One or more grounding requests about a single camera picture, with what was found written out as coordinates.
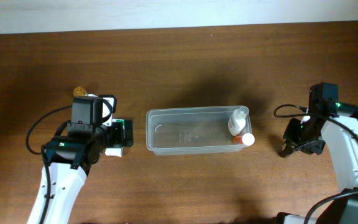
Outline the white green medicine box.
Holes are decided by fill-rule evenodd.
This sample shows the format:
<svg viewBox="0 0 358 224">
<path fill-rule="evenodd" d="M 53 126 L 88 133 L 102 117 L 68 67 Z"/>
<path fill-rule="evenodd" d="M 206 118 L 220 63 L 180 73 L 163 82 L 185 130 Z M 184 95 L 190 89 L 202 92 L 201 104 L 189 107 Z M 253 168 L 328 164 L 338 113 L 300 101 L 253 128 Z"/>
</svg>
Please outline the white green medicine box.
<svg viewBox="0 0 358 224">
<path fill-rule="evenodd" d="M 124 141 L 123 119 L 112 119 L 109 127 L 109 143 L 105 149 L 105 155 L 122 157 Z"/>
</svg>

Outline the dark bottle white cap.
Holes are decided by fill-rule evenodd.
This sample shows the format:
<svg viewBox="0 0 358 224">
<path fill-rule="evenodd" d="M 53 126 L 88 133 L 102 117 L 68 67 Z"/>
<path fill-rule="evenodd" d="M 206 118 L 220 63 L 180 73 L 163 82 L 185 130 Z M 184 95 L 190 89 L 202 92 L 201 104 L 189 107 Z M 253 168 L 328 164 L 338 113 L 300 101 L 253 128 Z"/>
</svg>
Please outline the dark bottle white cap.
<svg viewBox="0 0 358 224">
<path fill-rule="evenodd" d="M 292 155 L 295 152 L 295 148 L 293 147 L 293 143 L 285 141 L 278 152 L 278 155 L 282 158 L 286 158 Z"/>
</svg>

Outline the orange tube white cap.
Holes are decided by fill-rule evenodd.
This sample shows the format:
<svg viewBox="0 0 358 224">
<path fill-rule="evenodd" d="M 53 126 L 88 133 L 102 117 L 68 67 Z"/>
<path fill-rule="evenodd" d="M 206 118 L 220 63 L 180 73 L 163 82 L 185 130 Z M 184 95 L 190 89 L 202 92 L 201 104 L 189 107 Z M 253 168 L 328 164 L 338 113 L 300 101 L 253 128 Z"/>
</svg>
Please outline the orange tube white cap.
<svg viewBox="0 0 358 224">
<path fill-rule="evenodd" d="M 234 144 L 242 144 L 246 147 L 249 147 L 253 145 L 253 143 L 255 143 L 255 137 L 251 133 L 245 133 L 243 135 L 238 135 L 234 137 L 232 141 Z"/>
</svg>

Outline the white squeeze bottle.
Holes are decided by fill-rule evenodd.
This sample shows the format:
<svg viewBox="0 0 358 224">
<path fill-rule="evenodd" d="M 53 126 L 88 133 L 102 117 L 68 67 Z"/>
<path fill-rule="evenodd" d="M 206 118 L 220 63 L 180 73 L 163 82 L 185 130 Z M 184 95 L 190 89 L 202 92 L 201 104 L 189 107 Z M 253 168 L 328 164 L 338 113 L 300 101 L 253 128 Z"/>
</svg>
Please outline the white squeeze bottle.
<svg viewBox="0 0 358 224">
<path fill-rule="evenodd" d="M 239 135 L 244 129 L 247 124 L 248 115 L 249 109 L 246 106 L 241 106 L 233 111 L 228 121 L 228 129 L 233 136 Z"/>
</svg>

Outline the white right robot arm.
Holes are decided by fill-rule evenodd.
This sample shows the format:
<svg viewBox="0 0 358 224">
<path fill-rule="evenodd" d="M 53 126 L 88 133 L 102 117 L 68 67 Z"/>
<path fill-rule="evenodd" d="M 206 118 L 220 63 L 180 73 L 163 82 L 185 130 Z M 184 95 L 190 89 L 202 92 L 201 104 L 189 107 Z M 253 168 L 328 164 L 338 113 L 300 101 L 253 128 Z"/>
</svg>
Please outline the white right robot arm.
<svg viewBox="0 0 358 224">
<path fill-rule="evenodd" d="M 290 114 L 282 157 L 294 152 L 321 154 L 329 149 L 338 194 L 314 204 L 301 217 L 278 213 L 279 223 L 358 223 L 358 107 L 338 101 L 318 100 Z"/>
</svg>

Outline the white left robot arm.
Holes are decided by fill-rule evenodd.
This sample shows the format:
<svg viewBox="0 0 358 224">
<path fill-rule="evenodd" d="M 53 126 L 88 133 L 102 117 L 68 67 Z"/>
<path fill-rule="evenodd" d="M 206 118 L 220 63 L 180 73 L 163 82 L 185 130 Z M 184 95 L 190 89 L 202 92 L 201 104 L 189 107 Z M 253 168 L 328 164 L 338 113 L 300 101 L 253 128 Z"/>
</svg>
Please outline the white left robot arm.
<svg viewBox="0 0 358 224">
<path fill-rule="evenodd" d="M 102 154 L 122 157 L 134 144 L 133 122 L 115 119 L 114 95 L 76 96 L 64 121 L 38 153 L 42 178 L 29 223 L 67 223 L 91 167 Z"/>
</svg>

